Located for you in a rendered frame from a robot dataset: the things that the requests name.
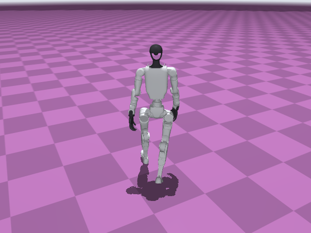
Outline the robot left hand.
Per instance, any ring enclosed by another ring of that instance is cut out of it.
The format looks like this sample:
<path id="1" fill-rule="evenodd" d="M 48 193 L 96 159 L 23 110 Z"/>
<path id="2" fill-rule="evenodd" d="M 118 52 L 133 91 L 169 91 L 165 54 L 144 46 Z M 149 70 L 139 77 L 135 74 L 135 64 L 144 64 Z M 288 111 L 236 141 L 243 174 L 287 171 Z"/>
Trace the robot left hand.
<path id="1" fill-rule="evenodd" d="M 128 116 L 129 116 L 129 128 L 131 130 L 133 130 L 133 131 L 136 131 L 136 129 L 133 126 L 133 124 L 136 125 L 134 123 L 134 118 L 133 118 L 135 116 L 135 114 L 133 115 L 133 111 L 132 110 L 129 111 L 129 115 Z"/>

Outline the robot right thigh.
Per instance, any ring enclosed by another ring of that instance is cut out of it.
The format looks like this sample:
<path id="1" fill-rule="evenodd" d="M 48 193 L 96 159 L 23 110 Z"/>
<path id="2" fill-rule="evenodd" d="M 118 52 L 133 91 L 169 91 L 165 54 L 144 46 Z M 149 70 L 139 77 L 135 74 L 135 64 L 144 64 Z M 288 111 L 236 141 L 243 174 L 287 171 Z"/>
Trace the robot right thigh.
<path id="1" fill-rule="evenodd" d="M 159 143 L 159 150 L 165 152 L 166 143 L 169 143 L 170 133 L 173 125 L 173 113 L 164 109 L 162 140 Z"/>

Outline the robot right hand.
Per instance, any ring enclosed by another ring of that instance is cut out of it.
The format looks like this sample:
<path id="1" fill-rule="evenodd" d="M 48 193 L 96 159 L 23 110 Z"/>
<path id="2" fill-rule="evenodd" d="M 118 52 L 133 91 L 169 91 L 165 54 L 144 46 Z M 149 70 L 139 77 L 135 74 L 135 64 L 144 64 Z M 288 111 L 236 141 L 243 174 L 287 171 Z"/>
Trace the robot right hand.
<path id="1" fill-rule="evenodd" d="M 176 120 L 176 118 L 177 118 L 177 114 L 178 114 L 178 109 L 179 109 L 179 106 L 177 106 L 177 108 L 176 109 L 174 109 L 174 108 L 172 108 L 170 111 L 172 111 L 172 113 L 173 113 L 173 122 Z"/>

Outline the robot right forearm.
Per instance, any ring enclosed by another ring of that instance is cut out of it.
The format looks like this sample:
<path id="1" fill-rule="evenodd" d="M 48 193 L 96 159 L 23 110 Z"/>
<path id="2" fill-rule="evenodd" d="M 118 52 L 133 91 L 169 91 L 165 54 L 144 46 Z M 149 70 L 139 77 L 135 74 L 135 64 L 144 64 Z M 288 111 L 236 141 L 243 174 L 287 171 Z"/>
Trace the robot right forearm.
<path id="1" fill-rule="evenodd" d="M 179 91 L 179 89 L 178 89 L 178 91 Z M 180 104 L 180 102 L 179 102 L 179 92 L 177 94 L 173 94 L 172 97 L 173 97 L 173 108 L 176 109 L 177 106 L 179 106 L 179 104 Z"/>

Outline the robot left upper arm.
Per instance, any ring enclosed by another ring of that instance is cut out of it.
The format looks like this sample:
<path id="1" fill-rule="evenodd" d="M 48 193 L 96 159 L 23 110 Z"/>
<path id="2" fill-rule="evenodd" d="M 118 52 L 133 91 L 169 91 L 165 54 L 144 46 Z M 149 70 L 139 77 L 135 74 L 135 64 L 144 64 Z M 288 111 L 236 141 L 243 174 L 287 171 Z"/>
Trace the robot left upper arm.
<path id="1" fill-rule="evenodd" d="M 143 68 L 139 68 L 137 71 L 136 71 L 136 76 L 135 76 L 135 96 L 139 96 L 141 95 L 141 84 L 142 84 L 142 76 L 144 75 L 144 71 L 145 71 L 145 67 Z"/>

